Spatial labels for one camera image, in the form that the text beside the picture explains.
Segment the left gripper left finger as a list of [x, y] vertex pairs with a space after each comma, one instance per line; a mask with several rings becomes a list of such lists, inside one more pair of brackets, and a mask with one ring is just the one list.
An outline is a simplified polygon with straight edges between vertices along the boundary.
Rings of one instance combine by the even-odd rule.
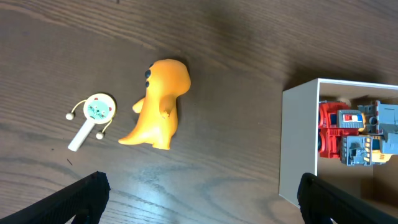
[[1, 219], [10, 224], [99, 223], [111, 188], [104, 172], [94, 172], [54, 194]]

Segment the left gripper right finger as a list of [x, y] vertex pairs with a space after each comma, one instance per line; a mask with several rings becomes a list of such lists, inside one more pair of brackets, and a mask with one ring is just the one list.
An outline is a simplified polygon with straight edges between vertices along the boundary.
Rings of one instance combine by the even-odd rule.
[[305, 224], [397, 224], [397, 218], [308, 172], [301, 177], [297, 200]]

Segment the red toy car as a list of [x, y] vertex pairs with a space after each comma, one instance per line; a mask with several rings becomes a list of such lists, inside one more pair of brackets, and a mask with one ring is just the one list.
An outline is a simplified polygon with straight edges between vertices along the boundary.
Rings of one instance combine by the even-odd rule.
[[318, 108], [318, 153], [346, 166], [374, 165], [371, 136], [360, 134], [365, 118], [340, 101], [322, 101]]

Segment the yellow grey dump truck toy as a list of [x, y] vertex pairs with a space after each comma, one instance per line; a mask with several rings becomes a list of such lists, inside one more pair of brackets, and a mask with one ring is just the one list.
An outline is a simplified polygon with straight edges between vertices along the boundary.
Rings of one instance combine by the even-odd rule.
[[364, 129], [360, 133], [373, 137], [371, 164], [387, 163], [397, 155], [397, 105], [376, 100], [371, 105], [359, 105], [358, 109], [364, 118]]

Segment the small rattle drum toy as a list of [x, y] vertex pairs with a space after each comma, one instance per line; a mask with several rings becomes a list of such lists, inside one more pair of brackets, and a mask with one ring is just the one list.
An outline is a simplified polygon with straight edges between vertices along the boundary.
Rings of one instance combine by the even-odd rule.
[[117, 111], [116, 100], [111, 95], [106, 93], [95, 93], [87, 99], [78, 102], [72, 110], [65, 115], [65, 118], [67, 120], [73, 120], [75, 117], [75, 110], [80, 105], [83, 105], [83, 115], [86, 121], [68, 145], [68, 149], [74, 152], [79, 150], [80, 146], [91, 133], [91, 130], [97, 124], [105, 124], [105, 127], [96, 133], [96, 139], [103, 139], [105, 131], [112, 123]]

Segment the orange dinosaur toy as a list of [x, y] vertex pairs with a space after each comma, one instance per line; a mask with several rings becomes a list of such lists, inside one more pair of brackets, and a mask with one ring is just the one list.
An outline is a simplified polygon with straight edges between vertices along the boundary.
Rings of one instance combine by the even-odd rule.
[[178, 127], [177, 98], [191, 86], [188, 68], [178, 60], [158, 60], [145, 72], [145, 78], [146, 95], [132, 106], [139, 115], [136, 126], [118, 143], [146, 143], [169, 150]]

